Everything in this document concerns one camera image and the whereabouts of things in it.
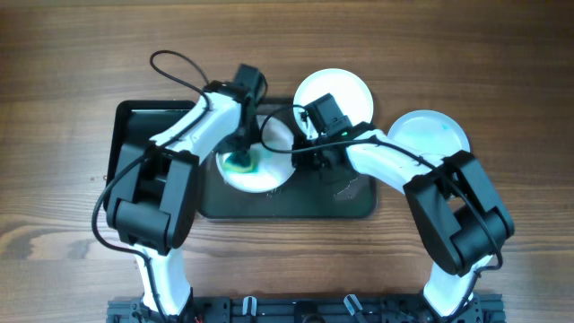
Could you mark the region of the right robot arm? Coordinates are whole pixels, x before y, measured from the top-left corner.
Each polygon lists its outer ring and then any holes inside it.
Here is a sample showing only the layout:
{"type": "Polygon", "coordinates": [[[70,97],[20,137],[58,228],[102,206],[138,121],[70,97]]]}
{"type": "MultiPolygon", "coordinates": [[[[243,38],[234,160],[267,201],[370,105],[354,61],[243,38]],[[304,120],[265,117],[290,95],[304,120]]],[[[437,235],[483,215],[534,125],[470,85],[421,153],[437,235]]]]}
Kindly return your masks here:
{"type": "Polygon", "coordinates": [[[515,225],[481,163],[461,145],[465,133],[452,126],[456,138],[447,140],[438,127],[404,144],[371,123],[352,124],[330,94],[298,109],[318,137],[295,145],[293,154],[335,153],[402,193],[433,260],[422,290],[427,309],[441,322],[470,313],[477,280],[501,269],[501,248],[515,225]]]}

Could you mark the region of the white plate stained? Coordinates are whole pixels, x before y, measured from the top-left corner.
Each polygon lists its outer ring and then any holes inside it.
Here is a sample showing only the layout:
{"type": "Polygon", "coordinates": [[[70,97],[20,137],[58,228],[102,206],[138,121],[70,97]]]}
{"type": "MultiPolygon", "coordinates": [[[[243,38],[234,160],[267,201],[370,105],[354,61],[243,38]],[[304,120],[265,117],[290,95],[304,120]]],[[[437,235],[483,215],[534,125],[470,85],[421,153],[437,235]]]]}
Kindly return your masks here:
{"type": "Polygon", "coordinates": [[[434,110],[419,109],[404,114],[390,127],[387,137],[424,153],[450,156],[471,152],[463,128],[451,117],[434,110]]]}

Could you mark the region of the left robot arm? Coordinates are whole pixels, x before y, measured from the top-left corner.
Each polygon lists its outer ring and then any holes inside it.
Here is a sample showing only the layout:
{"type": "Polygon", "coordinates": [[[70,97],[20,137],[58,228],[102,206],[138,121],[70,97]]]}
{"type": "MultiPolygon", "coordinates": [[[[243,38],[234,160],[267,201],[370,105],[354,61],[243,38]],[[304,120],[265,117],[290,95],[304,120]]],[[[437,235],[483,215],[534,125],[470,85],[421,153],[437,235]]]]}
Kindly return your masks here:
{"type": "Polygon", "coordinates": [[[106,211],[121,241],[117,251],[134,255],[144,293],[136,316],[152,322],[191,317],[193,291],[186,279],[181,246],[202,198],[201,165],[213,153],[239,153],[259,138],[256,109],[266,80],[241,65],[230,82],[211,81],[173,126],[146,144],[124,143],[92,214],[106,211]]]}

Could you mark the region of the green yellow sponge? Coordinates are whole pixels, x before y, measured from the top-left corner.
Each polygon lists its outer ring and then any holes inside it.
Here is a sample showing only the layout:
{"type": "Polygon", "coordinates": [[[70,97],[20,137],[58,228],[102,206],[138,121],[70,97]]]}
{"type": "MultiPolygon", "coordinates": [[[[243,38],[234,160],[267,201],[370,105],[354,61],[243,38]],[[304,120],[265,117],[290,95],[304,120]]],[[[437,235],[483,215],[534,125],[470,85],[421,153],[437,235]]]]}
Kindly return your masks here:
{"type": "Polygon", "coordinates": [[[250,151],[231,153],[222,168],[228,172],[249,173],[256,169],[257,158],[250,151]]]}

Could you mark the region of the white plate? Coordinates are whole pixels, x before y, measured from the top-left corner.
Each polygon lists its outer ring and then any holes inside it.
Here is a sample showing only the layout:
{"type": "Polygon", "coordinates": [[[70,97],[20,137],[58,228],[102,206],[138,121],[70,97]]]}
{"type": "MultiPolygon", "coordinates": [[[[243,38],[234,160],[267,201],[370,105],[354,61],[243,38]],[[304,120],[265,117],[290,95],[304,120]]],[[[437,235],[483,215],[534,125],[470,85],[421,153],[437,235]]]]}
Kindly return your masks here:
{"type": "Polygon", "coordinates": [[[295,122],[308,140],[370,123],[374,115],[374,100],[366,83],[339,68],[308,76],[295,92],[293,105],[295,122]]]}
{"type": "MultiPolygon", "coordinates": [[[[263,132],[265,144],[278,150],[290,150],[293,145],[292,131],[278,118],[270,118],[263,132]]],[[[224,181],[232,187],[248,193],[264,193],[280,187],[294,173],[291,155],[274,153],[260,143],[252,144],[249,152],[255,168],[247,173],[231,169],[227,163],[231,153],[215,154],[217,168],[224,181]]]]}

